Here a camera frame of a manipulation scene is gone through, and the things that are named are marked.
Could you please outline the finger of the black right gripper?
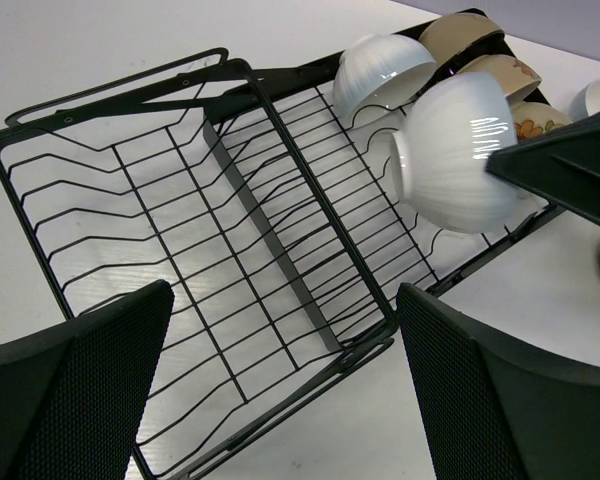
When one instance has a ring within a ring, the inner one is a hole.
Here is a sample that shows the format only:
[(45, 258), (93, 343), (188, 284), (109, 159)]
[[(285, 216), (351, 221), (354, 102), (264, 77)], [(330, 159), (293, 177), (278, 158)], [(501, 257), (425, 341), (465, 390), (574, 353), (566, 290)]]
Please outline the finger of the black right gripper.
[(485, 171), (600, 226), (600, 112), (496, 151)]

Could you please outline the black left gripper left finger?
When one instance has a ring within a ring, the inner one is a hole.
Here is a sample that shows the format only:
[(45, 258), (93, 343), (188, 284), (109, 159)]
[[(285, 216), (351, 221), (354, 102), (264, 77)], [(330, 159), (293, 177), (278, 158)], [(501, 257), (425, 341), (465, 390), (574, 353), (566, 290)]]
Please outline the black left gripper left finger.
[(152, 282), (0, 345), (0, 479), (122, 479), (174, 303)]

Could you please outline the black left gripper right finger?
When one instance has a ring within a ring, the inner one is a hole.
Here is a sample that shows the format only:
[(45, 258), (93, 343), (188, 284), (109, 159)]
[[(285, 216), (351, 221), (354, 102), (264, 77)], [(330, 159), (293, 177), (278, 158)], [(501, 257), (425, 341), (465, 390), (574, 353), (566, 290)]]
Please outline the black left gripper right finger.
[(600, 479), (600, 367), (400, 286), (397, 318), (439, 479)]

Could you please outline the beige floral bowl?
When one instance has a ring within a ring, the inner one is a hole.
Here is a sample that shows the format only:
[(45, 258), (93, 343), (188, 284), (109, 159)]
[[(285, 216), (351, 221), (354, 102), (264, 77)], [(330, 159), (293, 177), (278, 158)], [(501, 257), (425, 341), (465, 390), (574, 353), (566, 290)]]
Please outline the beige floral bowl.
[(572, 123), (568, 115), (540, 102), (520, 102), (511, 112), (519, 143)]
[(419, 42), (439, 63), (444, 63), (477, 41), (503, 33), (497, 23), (484, 15), (454, 13), (433, 21), (422, 32)]
[(469, 62), (459, 73), (488, 72), (499, 83), (510, 106), (533, 93), (542, 78), (526, 63), (505, 54), (482, 55)]

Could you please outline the white ribbed bowl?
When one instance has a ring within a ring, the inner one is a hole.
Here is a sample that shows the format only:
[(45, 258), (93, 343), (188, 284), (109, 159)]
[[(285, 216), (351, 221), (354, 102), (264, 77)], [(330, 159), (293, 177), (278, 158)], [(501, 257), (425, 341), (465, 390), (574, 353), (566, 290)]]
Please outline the white ribbed bowl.
[(399, 202), (446, 230), (480, 234), (517, 207), (516, 188), (486, 172), (490, 156), (517, 143), (512, 114), (488, 72), (452, 76), (426, 91), (389, 140)]
[(432, 78), (437, 62), (419, 41), (398, 34), (360, 38), (339, 58), (332, 88), (336, 116), (361, 128), (407, 104)]

